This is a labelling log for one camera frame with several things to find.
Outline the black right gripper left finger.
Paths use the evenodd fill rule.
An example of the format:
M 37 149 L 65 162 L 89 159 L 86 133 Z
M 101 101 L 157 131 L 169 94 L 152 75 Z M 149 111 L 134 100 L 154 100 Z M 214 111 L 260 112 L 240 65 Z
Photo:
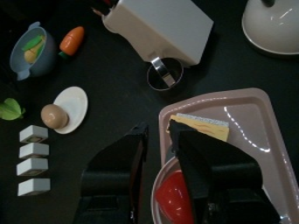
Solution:
M 137 224 L 146 143 L 148 125 L 140 122 L 90 159 L 72 224 Z

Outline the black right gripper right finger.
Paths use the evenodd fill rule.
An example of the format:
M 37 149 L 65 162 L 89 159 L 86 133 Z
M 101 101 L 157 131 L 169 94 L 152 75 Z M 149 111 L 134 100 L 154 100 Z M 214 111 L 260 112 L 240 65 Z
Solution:
M 169 122 L 169 134 L 194 224 L 278 224 L 257 161 L 182 123 Z

